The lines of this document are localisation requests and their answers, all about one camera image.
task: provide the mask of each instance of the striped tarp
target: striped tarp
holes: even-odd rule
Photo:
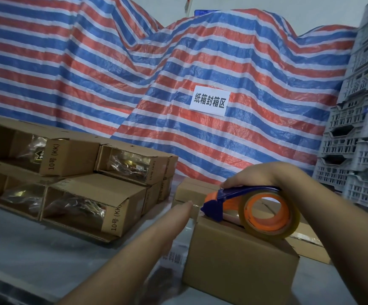
[[[0,115],[171,152],[210,182],[268,161],[311,174],[355,35],[256,9],[163,28],[130,0],[0,0]],[[232,92],[225,117],[189,110],[196,85]]]

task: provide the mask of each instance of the stacked plastic crates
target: stacked plastic crates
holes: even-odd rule
[[[352,52],[313,178],[368,207],[368,5]]]

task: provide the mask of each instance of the gray table surface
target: gray table surface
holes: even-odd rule
[[[154,207],[112,248],[51,229],[0,210],[0,275],[30,292],[58,300],[98,270],[138,233],[170,208]],[[166,269],[155,267],[137,304],[228,304],[191,287],[184,287]],[[355,305],[334,266],[301,257],[289,305]]]

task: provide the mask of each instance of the stack of cardboard boxes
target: stack of cardboard boxes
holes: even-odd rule
[[[286,240],[267,242],[242,227],[205,217],[200,208],[206,196],[218,189],[217,185],[186,178],[174,196],[172,207],[186,201],[194,205],[191,218],[196,224],[182,277],[187,285],[235,305],[280,305],[289,299],[299,255],[330,262],[304,219]],[[279,208],[278,202],[261,199],[253,206],[253,215],[269,218]]]
[[[169,196],[177,160],[113,139],[0,117],[0,208],[110,242]]]

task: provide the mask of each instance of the person's right arm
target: person's right arm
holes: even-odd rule
[[[274,185],[294,201],[359,305],[368,305],[368,213],[283,162],[250,166],[221,186]]]

